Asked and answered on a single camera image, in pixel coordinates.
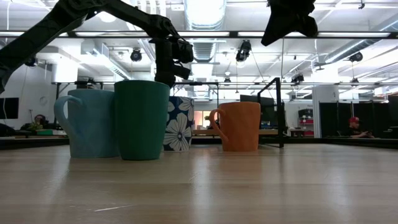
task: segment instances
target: computer monitor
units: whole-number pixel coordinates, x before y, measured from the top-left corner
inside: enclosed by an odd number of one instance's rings
[[[256,102],[257,96],[241,95],[241,102]],[[261,97],[261,126],[278,126],[276,103],[273,98]]]
[[[0,119],[18,119],[18,109],[19,98],[0,98]]]

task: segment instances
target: mug handle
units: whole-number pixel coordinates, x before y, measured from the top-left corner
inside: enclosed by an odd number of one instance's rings
[[[213,127],[213,129],[220,135],[221,139],[224,142],[229,142],[228,137],[219,129],[218,125],[216,124],[216,121],[214,120],[214,115],[216,113],[219,113],[220,116],[224,116],[224,117],[226,116],[225,110],[221,110],[221,109],[212,110],[209,115],[210,124]]]
[[[83,106],[83,101],[74,96],[62,96],[58,98],[54,104],[54,115],[57,118],[58,122],[62,126],[62,128],[67,132],[70,133],[72,136],[76,138],[81,138],[81,135],[78,134],[78,131],[70,124],[69,120],[65,116],[63,111],[63,107],[65,103],[71,101],[72,103],[76,103],[79,106]]]

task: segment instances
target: dark green mug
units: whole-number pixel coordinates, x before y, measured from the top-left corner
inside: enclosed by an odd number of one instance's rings
[[[162,151],[169,86],[128,80],[114,85],[116,136],[125,160],[158,159]]]

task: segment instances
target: orange mug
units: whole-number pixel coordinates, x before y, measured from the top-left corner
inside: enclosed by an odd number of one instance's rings
[[[220,128],[215,114],[220,114]],[[210,113],[210,123],[220,135],[223,150],[252,152],[258,150],[261,109],[259,103],[223,103]]]

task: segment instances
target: red cap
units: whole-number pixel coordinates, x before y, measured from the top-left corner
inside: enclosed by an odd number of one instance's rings
[[[357,118],[357,117],[352,117],[352,118],[349,119],[349,122],[350,122],[350,123],[358,123],[358,122],[359,122],[359,118]]]

